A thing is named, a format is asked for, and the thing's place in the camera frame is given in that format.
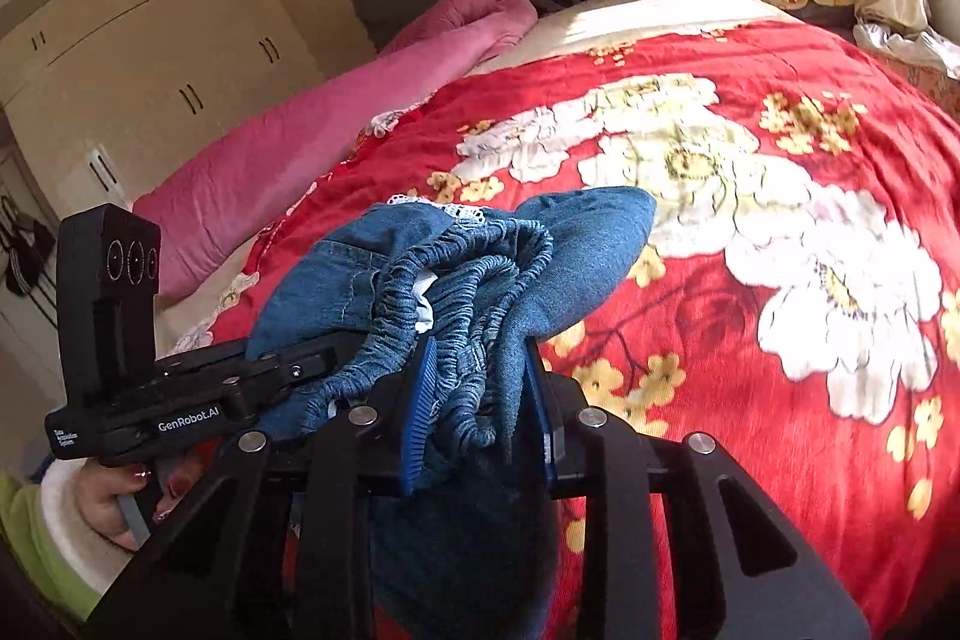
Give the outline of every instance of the bedspread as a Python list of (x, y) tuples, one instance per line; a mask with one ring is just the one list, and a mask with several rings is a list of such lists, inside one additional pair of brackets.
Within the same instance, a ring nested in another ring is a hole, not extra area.
[[(951, 119), (829, 33), (761, 22), (464, 78), (376, 131), (261, 234), (181, 348), (246, 335), (316, 239), (394, 194), (512, 209), (546, 191), (640, 186), (658, 201), (649, 244), (544, 359), (638, 432), (714, 434), (874, 631), (896, 622), (956, 518)], [(571, 620), (581, 576), (584, 503), (562, 514), (549, 637)]]

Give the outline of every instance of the blue denim garment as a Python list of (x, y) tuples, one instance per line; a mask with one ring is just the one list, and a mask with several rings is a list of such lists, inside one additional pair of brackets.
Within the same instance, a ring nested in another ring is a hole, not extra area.
[(353, 362), (261, 416), (258, 428), (296, 437), (323, 424), (332, 401), (361, 399), (402, 367), (416, 339), (416, 273), (439, 276), (427, 290), (439, 382), (421, 490), (377, 500), (371, 519), (374, 598), (414, 637), (539, 636), (556, 513), (488, 445), (517, 423), (526, 336), (549, 338), (602, 304), (653, 215), (654, 200), (632, 188), (536, 196), (514, 213), (483, 210), (483, 223), (427, 204), (375, 205), (317, 242), (264, 307), (248, 357), (332, 330), (370, 332)]

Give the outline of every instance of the denim pocket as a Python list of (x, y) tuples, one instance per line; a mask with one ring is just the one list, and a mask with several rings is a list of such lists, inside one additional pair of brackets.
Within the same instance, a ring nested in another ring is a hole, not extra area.
[(322, 239), (283, 279), (261, 311), (247, 344), (255, 359), (335, 330), (368, 330), (376, 277), (387, 258)]

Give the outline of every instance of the green sleeve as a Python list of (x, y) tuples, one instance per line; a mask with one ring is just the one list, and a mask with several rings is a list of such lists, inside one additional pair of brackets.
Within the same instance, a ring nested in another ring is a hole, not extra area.
[(40, 487), (0, 474), (0, 528), (37, 590), (59, 608), (86, 619), (100, 596), (64, 561), (40, 510)]

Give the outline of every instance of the metal bolt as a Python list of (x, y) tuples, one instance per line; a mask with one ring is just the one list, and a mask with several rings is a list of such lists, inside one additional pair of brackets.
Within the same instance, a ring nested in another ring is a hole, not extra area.
[(607, 414), (604, 413), (603, 410), (600, 410), (600, 408), (583, 408), (577, 413), (577, 420), (584, 426), (599, 429), (603, 424), (607, 423)]
[(263, 446), (267, 444), (267, 435), (263, 432), (247, 432), (237, 440), (237, 445), (244, 453), (256, 453), (262, 451)]
[(713, 453), (717, 448), (717, 441), (709, 434), (704, 434), (703, 432), (693, 432), (693, 434), (690, 434), (687, 442), (693, 450), (697, 453), (702, 453), (703, 456)]
[(376, 410), (367, 405), (360, 405), (360, 407), (350, 410), (347, 413), (347, 418), (354, 426), (370, 426), (373, 421), (376, 421)]

